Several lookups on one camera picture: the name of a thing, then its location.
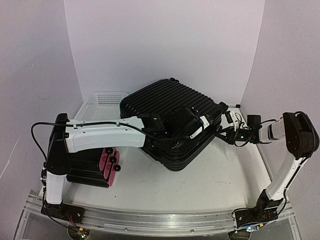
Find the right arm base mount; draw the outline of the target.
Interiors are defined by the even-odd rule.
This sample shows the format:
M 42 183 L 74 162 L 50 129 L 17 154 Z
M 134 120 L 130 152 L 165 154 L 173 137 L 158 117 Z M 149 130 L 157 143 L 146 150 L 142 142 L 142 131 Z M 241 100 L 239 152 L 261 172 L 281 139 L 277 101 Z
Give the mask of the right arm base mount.
M 231 213 L 231 217 L 235 219 L 238 229 L 266 224 L 278 219 L 286 207 L 287 201 L 286 190 L 280 199 L 274 200 L 267 196 L 267 190 L 264 189 L 254 207 L 237 208 Z

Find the white perforated plastic basket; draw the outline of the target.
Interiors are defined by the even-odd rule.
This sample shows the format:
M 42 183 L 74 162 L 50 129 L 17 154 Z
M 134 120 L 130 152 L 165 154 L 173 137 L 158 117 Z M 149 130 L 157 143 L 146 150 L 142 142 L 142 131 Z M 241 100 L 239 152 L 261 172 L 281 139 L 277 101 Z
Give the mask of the white perforated plastic basket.
M 121 91 L 97 91 L 82 104 L 74 119 L 78 121 L 107 121 L 121 118 L 120 103 L 128 96 Z

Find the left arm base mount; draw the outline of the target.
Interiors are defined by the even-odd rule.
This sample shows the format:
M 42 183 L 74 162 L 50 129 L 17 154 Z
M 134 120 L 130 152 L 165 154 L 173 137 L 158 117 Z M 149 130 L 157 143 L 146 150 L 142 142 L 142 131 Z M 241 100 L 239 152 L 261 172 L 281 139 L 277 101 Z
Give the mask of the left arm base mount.
M 47 215 L 58 220 L 70 221 L 75 224 L 81 224 L 85 209 L 83 207 L 70 204 L 50 204 L 46 201 L 42 205 L 41 214 Z

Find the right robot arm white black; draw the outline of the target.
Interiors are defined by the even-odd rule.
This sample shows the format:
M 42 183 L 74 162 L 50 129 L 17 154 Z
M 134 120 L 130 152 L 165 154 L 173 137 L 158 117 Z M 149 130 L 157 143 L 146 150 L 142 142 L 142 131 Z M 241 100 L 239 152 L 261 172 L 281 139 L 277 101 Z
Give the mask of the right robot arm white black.
M 260 115 L 249 114 L 246 125 L 235 119 L 229 127 L 218 130 L 215 135 L 229 145 L 244 147 L 247 144 L 269 145 L 285 140 L 286 154 L 280 169 L 265 189 L 270 201 L 285 198 L 300 168 L 317 151 L 319 135 L 309 116 L 303 111 L 284 112 L 278 120 L 262 121 Z

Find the black pink small suitcase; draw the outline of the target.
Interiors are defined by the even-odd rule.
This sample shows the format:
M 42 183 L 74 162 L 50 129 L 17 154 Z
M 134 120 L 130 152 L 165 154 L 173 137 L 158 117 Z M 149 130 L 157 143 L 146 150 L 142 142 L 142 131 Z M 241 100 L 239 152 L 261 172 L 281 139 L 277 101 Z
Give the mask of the black pink small suitcase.
M 121 170 L 120 153 L 114 147 L 83 150 L 69 154 L 69 158 L 71 171 L 66 179 L 71 183 L 109 188 Z

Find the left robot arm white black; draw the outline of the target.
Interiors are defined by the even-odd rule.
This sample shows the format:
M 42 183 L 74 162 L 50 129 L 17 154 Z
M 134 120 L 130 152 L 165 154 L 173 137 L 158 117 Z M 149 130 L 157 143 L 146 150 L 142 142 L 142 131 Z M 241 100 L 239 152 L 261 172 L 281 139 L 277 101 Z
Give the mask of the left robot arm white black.
M 65 179 L 72 170 L 70 154 L 113 147 L 171 150 L 190 143 L 209 125 L 209 117 L 187 107 L 165 118 L 150 113 L 109 121 L 79 121 L 61 114 L 53 124 L 46 159 L 48 211 L 57 219 L 67 214 L 62 202 Z

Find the black ribbed hard suitcase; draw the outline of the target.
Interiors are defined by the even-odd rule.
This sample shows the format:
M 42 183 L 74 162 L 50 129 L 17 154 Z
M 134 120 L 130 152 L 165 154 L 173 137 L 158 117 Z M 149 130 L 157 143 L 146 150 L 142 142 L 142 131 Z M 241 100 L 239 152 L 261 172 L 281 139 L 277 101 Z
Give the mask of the black ribbed hard suitcase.
M 207 128 L 190 143 L 175 149 L 142 148 L 150 157 L 171 171 L 184 169 L 215 138 L 228 105 L 224 102 L 216 103 L 210 97 L 174 78 L 151 83 L 126 96 L 120 103 L 122 119 L 138 117 L 141 114 L 167 115 L 176 107 L 191 107 L 201 116 L 207 115 Z

